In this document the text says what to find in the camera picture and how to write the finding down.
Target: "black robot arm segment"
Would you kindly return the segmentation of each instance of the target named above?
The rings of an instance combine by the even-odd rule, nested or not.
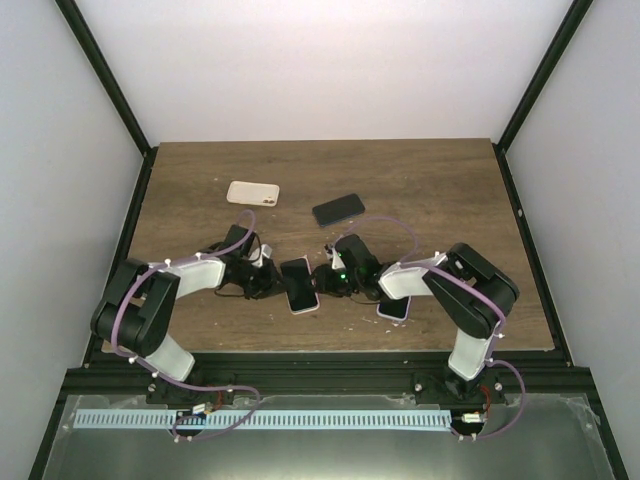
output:
[[[465,243],[457,243],[438,268],[465,281],[475,280],[473,288],[489,298],[507,316],[520,296],[513,281]],[[499,321],[486,303],[431,271],[422,277],[433,295],[455,324],[474,338],[489,338]]]
[[[138,275],[148,268],[148,264],[135,259],[120,264],[91,318],[91,330],[98,337],[104,340],[111,338],[111,330],[124,296]],[[144,283],[135,297],[145,295],[145,301],[141,307],[133,304],[127,306],[118,331],[119,345],[142,357],[158,349],[169,329],[179,283],[180,278],[168,272],[156,272]]]

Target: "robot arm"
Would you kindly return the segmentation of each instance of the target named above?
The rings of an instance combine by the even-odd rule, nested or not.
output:
[[[173,264],[165,261],[166,266],[154,272],[136,293],[135,298],[144,302],[127,305],[118,331],[119,346],[142,357],[158,371],[184,381],[193,368],[193,356],[167,333],[178,298],[205,288],[219,289],[228,283],[241,286],[246,298],[265,298],[284,291],[282,279],[270,258],[271,248],[260,245],[248,254],[254,236],[227,255],[203,257],[203,253],[235,244],[246,232],[233,225],[224,242],[198,252],[191,260]],[[94,334],[105,340],[111,338],[125,295],[139,275],[158,266],[127,259],[118,267],[91,319]]]
[[[332,269],[336,270],[337,265],[340,277],[346,276],[343,295],[363,292],[370,300],[381,302],[408,296],[435,296],[458,326],[446,372],[447,387],[458,397],[464,397],[475,387],[492,351],[500,318],[469,290],[489,299],[506,317],[520,295],[509,277],[464,243],[424,260],[382,265],[357,235],[349,235],[327,253]],[[335,261],[336,254],[341,262]],[[431,267],[444,273],[438,274]],[[447,276],[475,283],[472,286],[467,283],[463,289]],[[336,275],[325,273],[322,277],[333,279],[325,279],[324,286],[335,288]]]

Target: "wood grain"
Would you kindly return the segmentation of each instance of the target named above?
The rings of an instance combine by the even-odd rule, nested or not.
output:
[[[255,207],[257,232],[276,264],[322,247],[349,221],[320,228],[314,205],[356,192],[368,215],[410,224],[432,256],[466,242],[511,276],[521,289],[502,349],[552,348],[539,297],[507,194],[485,139],[162,144],[130,256],[180,258],[222,240],[245,208],[226,202],[229,183],[280,185],[274,208]],[[410,250],[391,223],[357,232],[381,261]],[[289,312],[284,295],[260,300],[197,292],[176,302],[171,335],[192,351],[434,350],[453,346],[456,328],[433,298],[414,298],[409,320],[394,327],[375,306],[321,297],[320,309]]]

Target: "black smartphone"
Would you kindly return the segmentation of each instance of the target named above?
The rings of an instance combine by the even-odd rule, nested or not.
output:
[[[326,227],[345,218],[364,213],[364,204],[358,195],[352,193],[322,205],[316,205],[311,209],[311,213],[316,217],[318,225]]]
[[[391,300],[378,304],[378,315],[395,322],[403,322],[409,317],[409,305],[411,297],[404,297],[400,300]]]
[[[280,265],[287,288],[287,300],[291,313],[311,312],[320,306],[318,294],[311,283],[311,268],[306,257],[296,258]]]

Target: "black metal frame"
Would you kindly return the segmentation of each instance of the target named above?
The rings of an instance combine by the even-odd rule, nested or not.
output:
[[[151,148],[148,144],[76,2],[56,0],[56,3],[143,157],[133,198],[109,272],[111,278],[116,266],[127,258],[158,149]],[[592,0],[573,1],[504,134],[498,144],[494,145],[496,161],[502,173],[554,343],[554,349],[550,351],[500,351],[496,352],[495,356],[512,362],[521,371],[530,392],[585,394],[591,408],[601,419],[600,434],[616,478],[628,478],[591,373],[588,368],[572,366],[571,354],[506,160],[507,150],[591,3]],[[148,394],[148,387],[153,382],[148,372],[138,366],[130,366],[115,355],[103,353],[101,344],[101,341],[92,337],[85,354],[84,368],[67,372],[30,478],[40,478],[44,472],[67,396]],[[255,386],[265,395],[345,392],[393,395],[411,391],[416,375],[441,373],[448,354],[449,352],[200,353],[194,356],[198,368],[207,378],[233,378],[237,383]],[[516,393],[518,384],[515,379],[503,372],[499,374],[505,392]],[[424,398],[423,401],[428,403],[429,399]]]

